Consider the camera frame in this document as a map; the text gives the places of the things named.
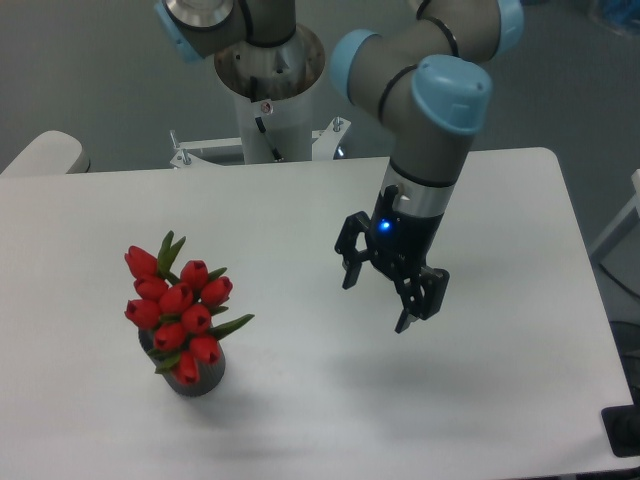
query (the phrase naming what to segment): white chair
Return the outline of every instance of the white chair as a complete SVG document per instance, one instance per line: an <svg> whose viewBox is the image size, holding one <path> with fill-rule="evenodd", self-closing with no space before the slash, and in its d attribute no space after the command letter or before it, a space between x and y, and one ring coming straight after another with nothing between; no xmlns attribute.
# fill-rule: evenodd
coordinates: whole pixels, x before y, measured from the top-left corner
<svg viewBox="0 0 640 480"><path fill-rule="evenodd" d="M589 258L594 265L598 265L640 221L640 170L636 170L631 180L636 194L589 247Z"/></svg>
<svg viewBox="0 0 640 480"><path fill-rule="evenodd" d="M78 140L62 132L38 136L9 164L0 178L84 173L91 162Z"/></svg>

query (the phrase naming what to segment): blue led light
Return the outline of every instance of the blue led light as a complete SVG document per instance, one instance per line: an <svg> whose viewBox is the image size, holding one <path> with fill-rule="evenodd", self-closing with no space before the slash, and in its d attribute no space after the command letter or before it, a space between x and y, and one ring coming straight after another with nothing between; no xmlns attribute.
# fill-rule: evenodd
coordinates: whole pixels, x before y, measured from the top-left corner
<svg viewBox="0 0 640 480"><path fill-rule="evenodd" d="M389 230L391 230L391 223L389 222L389 220L385 220L384 218L380 220L380 223L378 224L378 230L380 230L381 232L388 232Z"/></svg>

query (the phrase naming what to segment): red tulip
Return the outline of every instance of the red tulip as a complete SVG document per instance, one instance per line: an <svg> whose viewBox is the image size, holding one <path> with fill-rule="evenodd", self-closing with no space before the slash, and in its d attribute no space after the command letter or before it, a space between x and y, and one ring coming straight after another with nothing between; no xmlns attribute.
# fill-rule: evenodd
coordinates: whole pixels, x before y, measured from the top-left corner
<svg viewBox="0 0 640 480"><path fill-rule="evenodd" d="M186 283L179 283L169 288L160 299L162 313L181 314L193 303L193 293Z"/></svg>
<svg viewBox="0 0 640 480"><path fill-rule="evenodd" d="M202 303L210 308L220 306L229 300L229 293L232 288L233 283L228 277L220 277L213 282L209 282L200 294Z"/></svg>
<svg viewBox="0 0 640 480"><path fill-rule="evenodd" d="M189 352L182 352L180 354L180 361L178 362L178 365L171 370L171 373L182 385L193 385L200 380L198 365L196 364L193 355Z"/></svg>
<svg viewBox="0 0 640 480"><path fill-rule="evenodd" d="M202 363L216 363L221 356L220 344L210 335L192 339L189 342L189 351Z"/></svg>
<svg viewBox="0 0 640 480"><path fill-rule="evenodd" d="M130 300L124 312L125 317L131 320L138 328L149 330L158 325L160 320L160 307L151 300Z"/></svg>
<svg viewBox="0 0 640 480"><path fill-rule="evenodd" d="M187 332L204 333L211 325L211 313L207 307L196 303L185 310L180 321Z"/></svg>
<svg viewBox="0 0 640 480"><path fill-rule="evenodd" d="M162 325L153 336L153 346L158 350L174 350L181 346L187 338L187 331L181 323Z"/></svg>
<svg viewBox="0 0 640 480"><path fill-rule="evenodd" d="M143 275L155 275L158 271L158 260L139 247L129 247L129 252L124 254L124 260L129 265L131 275L140 278Z"/></svg>
<svg viewBox="0 0 640 480"><path fill-rule="evenodd" d="M136 289L141 298L157 302L169 290L169 285L159 277L143 275L133 282L133 288Z"/></svg>
<svg viewBox="0 0 640 480"><path fill-rule="evenodd" d="M180 272L180 280L187 283L191 290L199 292L207 284L209 273L202 260L191 260Z"/></svg>

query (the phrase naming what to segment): black cable on floor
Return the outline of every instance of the black cable on floor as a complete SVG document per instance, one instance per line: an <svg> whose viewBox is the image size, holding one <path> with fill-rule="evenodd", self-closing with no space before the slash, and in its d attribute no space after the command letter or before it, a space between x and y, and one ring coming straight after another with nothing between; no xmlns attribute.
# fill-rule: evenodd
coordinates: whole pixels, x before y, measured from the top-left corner
<svg viewBox="0 0 640 480"><path fill-rule="evenodd" d="M602 263L599 263L598 267L600 267L600 270L602 270L602 273L604 273L607 277L609 277L609 279L613 283L618 285L622 290L627 292L627 294L631 295L636 300L640 300L640 293L633 291L632 289L627 287L624 283L622 283L620 280L618 280L609 270L607 270L607 267L605 267Z"/></svg>

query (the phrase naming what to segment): flower pot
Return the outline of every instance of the flower pot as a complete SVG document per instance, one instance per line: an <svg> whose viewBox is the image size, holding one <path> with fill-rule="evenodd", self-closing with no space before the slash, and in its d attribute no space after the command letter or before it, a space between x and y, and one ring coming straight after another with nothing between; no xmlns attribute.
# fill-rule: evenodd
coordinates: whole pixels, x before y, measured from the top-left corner
<svg viewBox="0 0 640 480"><path fill-rule="evenodd" d="M138 339L145 353L153 348L153 332L151 330L138 330ZM161 362L159 360L149 358L156 367L160 365ZM196 360L196 363L200 373L200 380L193 385L182 385L171 373L165 373L162 376L176 393L186 397L199 397L213 390L224 375L226 361L222 347L220 347L220 359L216 363L205 364L198 360Z"/></svg>

